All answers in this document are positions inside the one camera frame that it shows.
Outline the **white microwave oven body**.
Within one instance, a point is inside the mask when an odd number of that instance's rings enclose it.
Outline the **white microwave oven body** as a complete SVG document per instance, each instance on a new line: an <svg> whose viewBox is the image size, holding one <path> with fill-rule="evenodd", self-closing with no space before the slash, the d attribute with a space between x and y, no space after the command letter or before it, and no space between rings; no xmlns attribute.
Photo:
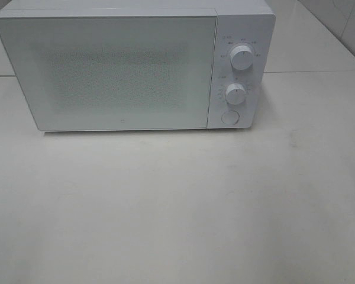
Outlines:
<svg viewBox="0 0 355 284"><path fill-rule="evenodd" d="M216 19L207 124L204 128L180 129L250 127L276 21L275 14L265 1L11 1L0 10L0 19L157 17ZM232 67L230 51L242 43L254 49L254 60L248 69L240 71ZM232 83L242 84L247 91L242 104L230 105L225 100L225 90ZM227 111L240 114L236 125L221 121L222 114Z"/></svg>

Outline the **round white door button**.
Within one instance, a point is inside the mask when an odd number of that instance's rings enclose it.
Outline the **round white door button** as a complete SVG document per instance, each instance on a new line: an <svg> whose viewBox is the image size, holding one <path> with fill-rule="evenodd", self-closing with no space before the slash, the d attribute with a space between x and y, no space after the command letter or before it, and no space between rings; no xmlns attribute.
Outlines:
<svg viewBox="0 0 355 284"><path fill-rule="evenodd" d="M240 114L237 111L227 111L221 116L221 121L227 125L236 125L239 119Z"/></svg>

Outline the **white timer knob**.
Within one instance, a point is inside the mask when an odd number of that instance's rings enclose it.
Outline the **white timer knob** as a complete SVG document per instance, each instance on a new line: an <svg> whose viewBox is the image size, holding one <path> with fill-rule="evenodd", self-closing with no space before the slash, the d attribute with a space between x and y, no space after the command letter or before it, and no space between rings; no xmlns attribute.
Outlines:
<svg viewBox="0 0 355 284"><path fill-rule="evenodd" d="M225 100L230 105L242 104L246 99L247 91L240 83L232 83L225 90Z"/></svg>

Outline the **white microwave door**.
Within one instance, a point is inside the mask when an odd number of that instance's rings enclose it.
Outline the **white microwave door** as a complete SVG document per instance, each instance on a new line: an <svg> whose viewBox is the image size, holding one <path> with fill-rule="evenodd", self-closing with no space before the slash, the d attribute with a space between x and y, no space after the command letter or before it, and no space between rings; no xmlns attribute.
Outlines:
<svg viewBox="0 0 355 284"><path fill-rule="evenodd" d="M1 18L41 131L204 128L215 17Z"/></svg>

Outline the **upper white power knob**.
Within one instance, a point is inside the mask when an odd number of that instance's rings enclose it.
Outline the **upper white power knob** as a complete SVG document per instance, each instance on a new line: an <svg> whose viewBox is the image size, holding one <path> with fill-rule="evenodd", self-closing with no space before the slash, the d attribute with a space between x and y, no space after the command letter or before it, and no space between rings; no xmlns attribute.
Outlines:
<svg viewBox="0 0 355 284"><path fill-rule="evenodd" d="M246 70L254 60L254 49L248 44L238 44L230 51L230 62L235 70Z"/></svg>

